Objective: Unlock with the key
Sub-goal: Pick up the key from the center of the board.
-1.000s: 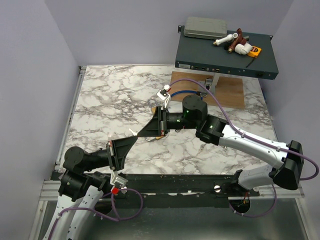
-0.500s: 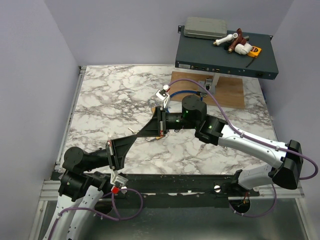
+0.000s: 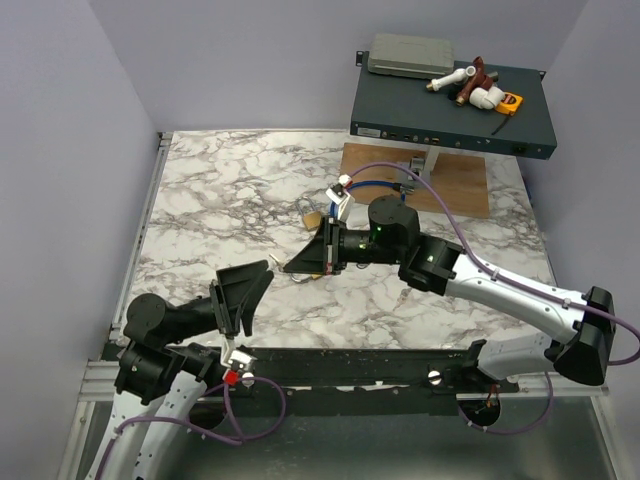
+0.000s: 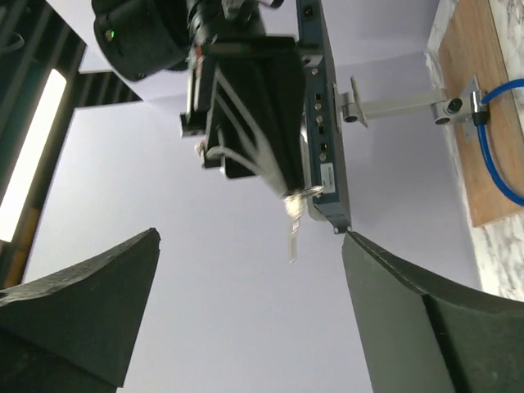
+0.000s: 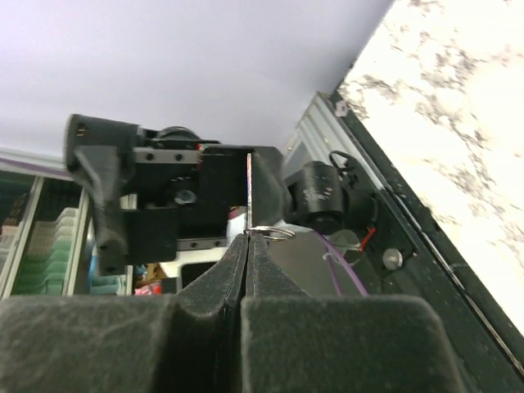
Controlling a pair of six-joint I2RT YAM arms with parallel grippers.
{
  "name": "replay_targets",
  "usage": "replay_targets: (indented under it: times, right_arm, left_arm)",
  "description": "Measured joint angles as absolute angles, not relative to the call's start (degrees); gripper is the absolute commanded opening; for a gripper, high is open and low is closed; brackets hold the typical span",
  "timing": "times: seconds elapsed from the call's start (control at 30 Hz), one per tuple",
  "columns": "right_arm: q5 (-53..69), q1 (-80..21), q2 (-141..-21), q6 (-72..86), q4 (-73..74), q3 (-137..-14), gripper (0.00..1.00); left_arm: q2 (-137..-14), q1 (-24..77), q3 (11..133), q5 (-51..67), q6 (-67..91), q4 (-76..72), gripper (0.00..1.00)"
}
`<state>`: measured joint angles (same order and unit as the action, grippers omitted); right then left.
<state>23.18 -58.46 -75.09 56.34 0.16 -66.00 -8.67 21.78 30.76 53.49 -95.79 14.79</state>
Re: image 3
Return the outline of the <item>white pipe elbow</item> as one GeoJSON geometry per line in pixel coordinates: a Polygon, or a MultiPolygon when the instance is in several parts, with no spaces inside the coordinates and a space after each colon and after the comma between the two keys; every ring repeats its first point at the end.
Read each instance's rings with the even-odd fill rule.
{"type": "Polygon", "coordinates": [[[476,87],[469,95],[469,103],[482,110],[495,110],[505,96],[505,92],[495,85],[489,89],[476,87]]]}

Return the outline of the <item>silver key with ring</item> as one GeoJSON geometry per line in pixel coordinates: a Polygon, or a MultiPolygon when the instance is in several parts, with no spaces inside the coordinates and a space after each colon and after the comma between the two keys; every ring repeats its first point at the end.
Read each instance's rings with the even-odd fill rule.
{"type": "Polygon", "coordinates": [[[273,263],[273,266],[277,269],[278,272],[283,273],[284,269],[283,269],[283,264],[282,262],[274,255],[270,256],[270,259],[273,263]]]}

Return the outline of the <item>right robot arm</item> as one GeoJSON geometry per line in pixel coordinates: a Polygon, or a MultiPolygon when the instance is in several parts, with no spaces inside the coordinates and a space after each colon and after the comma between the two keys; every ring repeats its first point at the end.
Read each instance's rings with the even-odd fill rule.
{"type": "Polygon", "coordinates": [[[415,290],[473,301],[536,328],[519,338],[474,342],[459,370],[471,391],[549,371],[587,386],[604,383],[615,335],[605,317],[613,309],[608,291],[593,287],[581,294],[502,272],[454,242],[421,232],[417,212],[394,196],[374,200],[368,218],[369,229],[351,230],[323,217],[285,272],[337,275],[350,263],[395,265],[415,290]]]}

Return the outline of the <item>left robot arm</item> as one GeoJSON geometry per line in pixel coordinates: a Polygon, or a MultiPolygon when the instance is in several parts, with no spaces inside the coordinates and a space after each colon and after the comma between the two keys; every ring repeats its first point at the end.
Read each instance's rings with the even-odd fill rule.
{"type": "Polygon", "coordinates": [[[251,335],[274,278],[265,260],[216,272],[209,293],[175,306],[146,293],[130,303],[112,409],[89,479],[151,479],[197,400],[254,382],[251,335]]]}

